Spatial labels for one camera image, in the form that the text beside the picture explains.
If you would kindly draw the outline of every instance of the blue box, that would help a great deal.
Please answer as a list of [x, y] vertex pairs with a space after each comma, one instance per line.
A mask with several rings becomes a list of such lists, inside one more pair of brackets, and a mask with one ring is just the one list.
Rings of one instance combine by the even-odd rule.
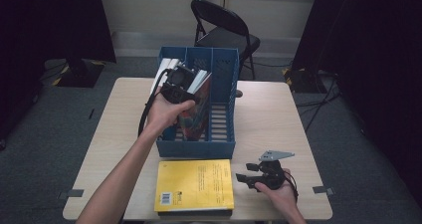
[[209, 124], [198, 141], [185, 141], [181, 130], [174, 140], [158, 139], [161, 157], [228, 158], [233, 156], [235, 132], [233, 115], [239, 77], [239, 55], [236, 49], [200, 47], [162, 47], [158, 65], [163, 58], [179, 59], [190, 69], [212, 73]]

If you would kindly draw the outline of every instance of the white barcode label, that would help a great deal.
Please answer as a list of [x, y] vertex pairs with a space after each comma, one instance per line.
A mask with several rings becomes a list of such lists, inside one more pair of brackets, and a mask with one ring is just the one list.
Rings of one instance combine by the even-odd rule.
[[171, 192], [161, 192], [160, 204], [170, 205], [171, 204]]

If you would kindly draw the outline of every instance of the yellow book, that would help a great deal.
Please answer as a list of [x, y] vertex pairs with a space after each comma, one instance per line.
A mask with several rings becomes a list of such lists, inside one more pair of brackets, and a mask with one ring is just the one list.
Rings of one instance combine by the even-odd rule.
[[154, 210], [159, 215], [231, 215], [229, 159], [160, 161]]

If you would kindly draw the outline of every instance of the wooden table top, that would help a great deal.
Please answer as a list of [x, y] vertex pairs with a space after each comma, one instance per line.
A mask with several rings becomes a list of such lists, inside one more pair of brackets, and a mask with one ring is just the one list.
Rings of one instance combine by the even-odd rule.
[[[75, 181], [73, 189], [83, 189], [82, 197], [69, 197], [64, 217], [76, 220], [94, 191], [126, 154], [136, 140], [139, 119], [149, 96], [153, 79], [120, 78], [111, 91], [105, 111]], [[159, 217], [153, 210], [159, 157], [156, 145], [143, 166], [130, 198], [125, 220], [197, 220], [246, 221], [282, 220], [270, 200], [236, 179], [236, 173], [261, 175], [247, 171], [246, 163], [259, 163], [266, 150], [293, 152], [281, 159], [283, 168], [292, 172], [298, 185], [298, 206], [307, 220], [327, 220], [332, 210], [325, 193], [315, 194], [322, 186], [310, 145], [292, 98], [284, 83], [238, 82], [243, 92], [235, 104], [236, 146], [231, 160], [235, 209], [231, 217]]]

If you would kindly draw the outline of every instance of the chair backrest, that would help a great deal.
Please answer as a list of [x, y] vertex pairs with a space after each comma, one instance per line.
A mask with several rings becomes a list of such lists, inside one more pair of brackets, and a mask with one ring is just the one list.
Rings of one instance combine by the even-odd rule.
[[201, 19], [242, 36], [249, 36], [248, 26], [234, 12], [205, 0], [192, 0], [190, 7], [199, 25]]

